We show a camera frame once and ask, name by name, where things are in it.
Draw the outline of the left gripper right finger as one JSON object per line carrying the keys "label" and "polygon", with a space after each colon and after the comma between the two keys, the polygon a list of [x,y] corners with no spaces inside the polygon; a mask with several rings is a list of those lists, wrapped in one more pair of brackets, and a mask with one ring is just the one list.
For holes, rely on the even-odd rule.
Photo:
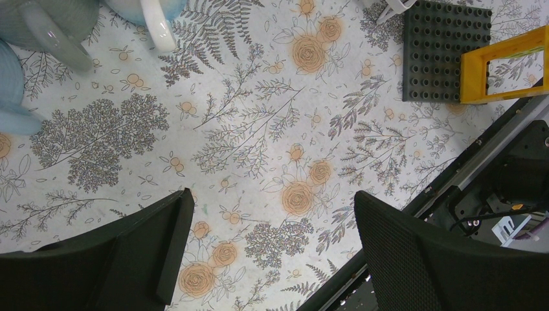
{"label": "left gripper right finger", "polygon": [[354,213],[380,310],[547,310],[548,255],[450,233],[365,191]]}

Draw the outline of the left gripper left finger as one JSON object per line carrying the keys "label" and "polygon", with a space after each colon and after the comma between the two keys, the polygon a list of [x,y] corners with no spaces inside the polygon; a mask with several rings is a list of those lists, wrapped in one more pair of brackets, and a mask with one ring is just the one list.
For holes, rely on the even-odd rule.
{"label": "left gripper left finger", "polygon": [[189,189],[109,224],[1,255],[2,310],[164,310],[194,215]]}

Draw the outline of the light blue cup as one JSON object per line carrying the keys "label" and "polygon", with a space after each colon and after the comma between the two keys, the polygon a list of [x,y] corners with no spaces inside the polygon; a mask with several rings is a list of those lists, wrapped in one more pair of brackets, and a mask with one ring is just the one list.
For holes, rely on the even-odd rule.
{"label": "light blue cup", "polygon": [[17,54],[1,40],[1,132],[34,135],[41,130],[41,121],[21,103],[24,77]]}

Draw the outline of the grey-green cup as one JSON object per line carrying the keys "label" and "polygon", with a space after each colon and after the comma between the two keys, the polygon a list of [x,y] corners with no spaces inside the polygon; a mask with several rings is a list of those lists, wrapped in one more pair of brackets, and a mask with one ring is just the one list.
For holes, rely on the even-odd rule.
{"label": "grey-green cup", "polygon": [[81,42],[96,25],[98,1],[1,1],[1,39],[47,52],[73,71],[93,66]]}

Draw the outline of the white and blue cup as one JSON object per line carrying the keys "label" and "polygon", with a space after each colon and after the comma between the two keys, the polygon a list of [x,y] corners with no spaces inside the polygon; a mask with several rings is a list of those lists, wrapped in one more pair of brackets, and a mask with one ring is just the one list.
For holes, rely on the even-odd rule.
{"label": "white and blue cup", "polygon": [[187,0],[106,0],[120,17],[136,25],[146,26],[159,52],[176,49],[171,21],[179,17]]}

